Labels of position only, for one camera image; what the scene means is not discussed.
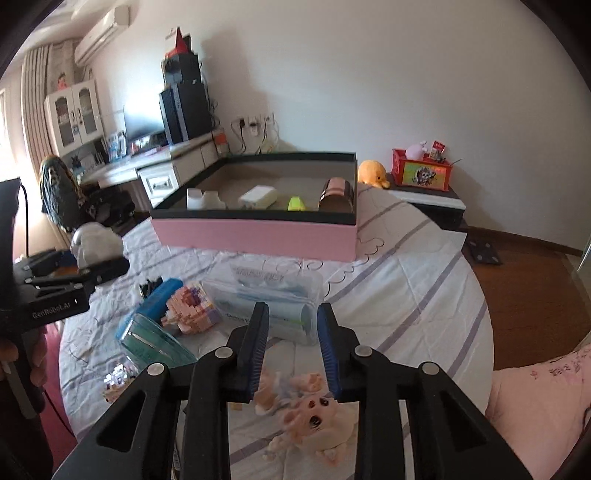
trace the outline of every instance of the ceiling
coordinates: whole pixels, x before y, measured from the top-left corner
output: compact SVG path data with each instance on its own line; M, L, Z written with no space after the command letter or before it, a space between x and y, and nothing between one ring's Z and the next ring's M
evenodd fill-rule
M7 72L19 69L25 53L47 43L83 37L115 5L118 0L64 0L33 30L18 50Z

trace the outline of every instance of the white bedsheet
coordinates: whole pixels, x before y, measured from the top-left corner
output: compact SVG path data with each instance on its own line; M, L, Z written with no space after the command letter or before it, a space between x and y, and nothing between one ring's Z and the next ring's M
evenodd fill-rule
M124 238L129 273L99 287L90 310L68 319L64 327L60 382L76 436L84 436L108 407L101 395L102 379L124 358L114 334L120 320L140 301L137 284L159 275L197 280L214 264L237 257L261 265L265 261L265 268L282 272L317 270L337 321L355 330L360 343L402 364L438 363L484 411L492 382L491 321L480 285L461 252L415 207L361 185L358 225L358 259L350 264L163 247L148 220L137 226ZM220 326L182 342L203 355L226 340ZM267 348L269 368L288 373L323 371L318 346L270 339ZM229 417L233 478L345 480L353 473L354 454L330 470L317 459L298 461L302 454L295 449L266 462L261 450L277 432L276 420L256 417L252 406L231 410ZM355 438L349 447L355 451Z

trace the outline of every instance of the clear plastic bag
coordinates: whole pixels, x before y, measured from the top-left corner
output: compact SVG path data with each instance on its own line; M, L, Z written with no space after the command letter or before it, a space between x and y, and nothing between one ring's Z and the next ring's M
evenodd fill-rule
M302 345L317 341L322 277L314 272L284 274L255 262L233 262L216 265L202 286L228 329L247 324L255 303L264 301L269 306L269 336Z

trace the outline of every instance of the red carpet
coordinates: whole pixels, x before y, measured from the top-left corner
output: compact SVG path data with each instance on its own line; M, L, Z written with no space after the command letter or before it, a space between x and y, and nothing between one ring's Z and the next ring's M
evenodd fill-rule
M59 369L60 335L54 325L47 326L46 338L47 383L45 384L45 390L59 412L60 417L66 422L68 428L70 428L64 410L64 404L61 400ZM76 446L76 439L64 428L47 399L45 410L41 413L41 422L53 454L53 469L55 471Z

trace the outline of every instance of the wooden floor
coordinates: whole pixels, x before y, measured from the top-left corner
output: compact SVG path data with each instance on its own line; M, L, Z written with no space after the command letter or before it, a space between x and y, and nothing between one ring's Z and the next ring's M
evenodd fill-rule
M491 313L495 370L571 352L591 330L591 317L589 298L566 256L532 241L490 241L501 266L476 264L466 247L463 252Z

